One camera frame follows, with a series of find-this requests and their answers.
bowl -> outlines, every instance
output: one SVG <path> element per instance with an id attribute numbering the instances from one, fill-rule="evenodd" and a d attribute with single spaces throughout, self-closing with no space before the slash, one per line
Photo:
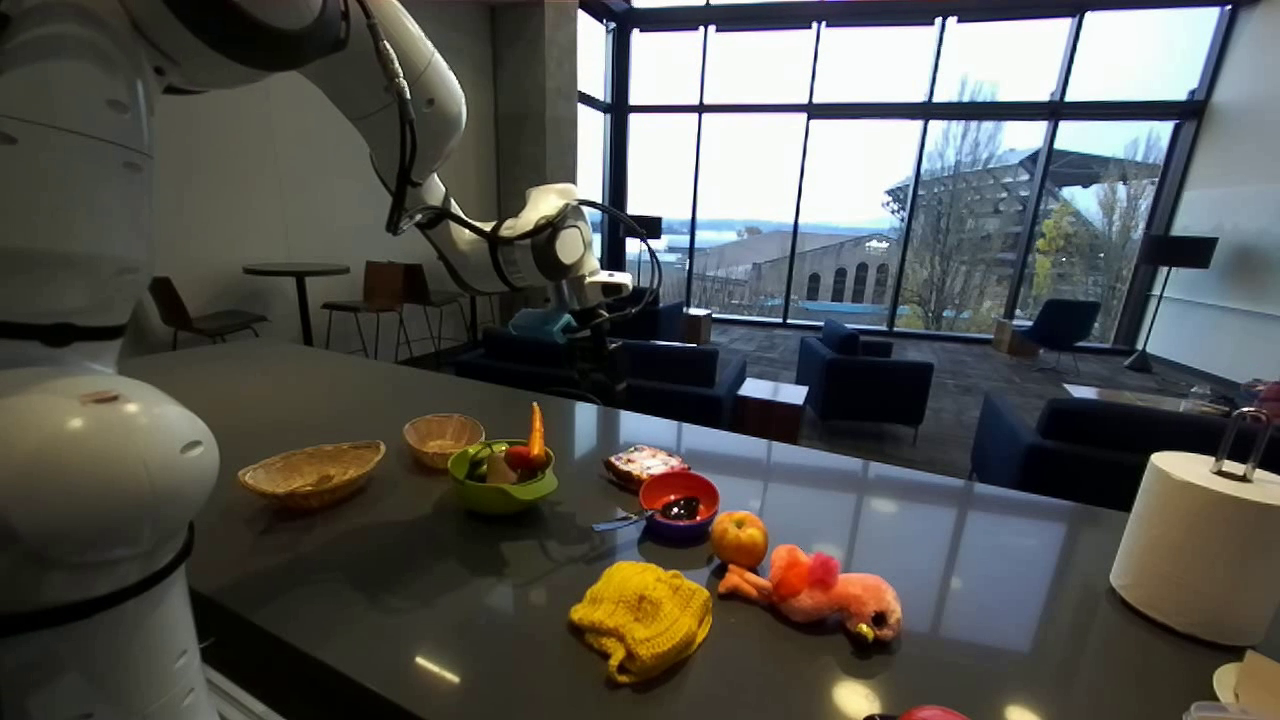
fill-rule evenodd
<path id="1" fill-rule="evenodd" d="M 328 507 L 354 497 L 385 455 L 385 441 L 313 445 L 245 464 L 235 481 L 276 507 Z"/>
<path id="2" fill-rule="evenodd" d="M 431 411 L 410 417 L 401 435 L 419 469 L 443 471 L 453 451 L 485 441 L 485 425 L 462 411 Z"/>
<path id="3" fill-rule="evenodd" d="M 639 485 L 645 532 L 659 545 L 698 545 L 719 512 L 719 491 L 690 469 L 659 471 Z"/>
<path id="4" fill-rule="evenodd" d="M 530 477 L 530 481 L 473 481 L 473 455 L 477 448 L 453 451 L 446 455 L 446 491 L 477 515 L 521 515 L 549 500 L 560 481 L 556 481 L 556 455 L 551 464 Z"/>

white paper towel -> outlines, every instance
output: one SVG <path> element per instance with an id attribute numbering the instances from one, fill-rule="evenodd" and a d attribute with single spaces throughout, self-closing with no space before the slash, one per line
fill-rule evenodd
<path id="1" fill-rule="evenodd" d="M 1211 644 L 1260 644 L 1280 625 L 1280 477 L 1222 481 L 1211 455 L 1157 451 L 1127 512 L 1110 587 L 1152 619 Z"/>

large window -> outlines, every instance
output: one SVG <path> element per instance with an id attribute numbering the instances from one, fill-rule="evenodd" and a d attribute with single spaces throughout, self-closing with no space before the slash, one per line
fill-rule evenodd
<path id="1" fill-rule="evenodd" d="M 1222 3 L 828 26 L 635 0 L 616 204 L 662 216 L 667 294 L 726 321 L 986 338 L 1084 296 L 1110 344 L 1220 26 Z"/>

green bowl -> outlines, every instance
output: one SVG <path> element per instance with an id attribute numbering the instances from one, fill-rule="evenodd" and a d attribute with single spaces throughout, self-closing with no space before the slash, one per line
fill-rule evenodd
<path id="1" fill-rule="evenodd" d="M 551 464 L 530 481 L 490 485 L 490 481 L 467 481 L 477 448 L 446 455 L 446 490 L 453 497 L 478 515 L 521 515 L 536 507 L 543 497 L 560 490 L 556 481 L 556 455 Z"/>

yellow cloth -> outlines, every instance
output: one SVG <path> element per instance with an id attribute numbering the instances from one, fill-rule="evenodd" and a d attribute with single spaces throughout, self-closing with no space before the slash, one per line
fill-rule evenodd
<path id="1" fill-rule="evenodd" d="M 687 659 L 711 634 L 711 591 L 645 562 L 616 562 L 568 610 L 616 683 L 645 683 Z"/>

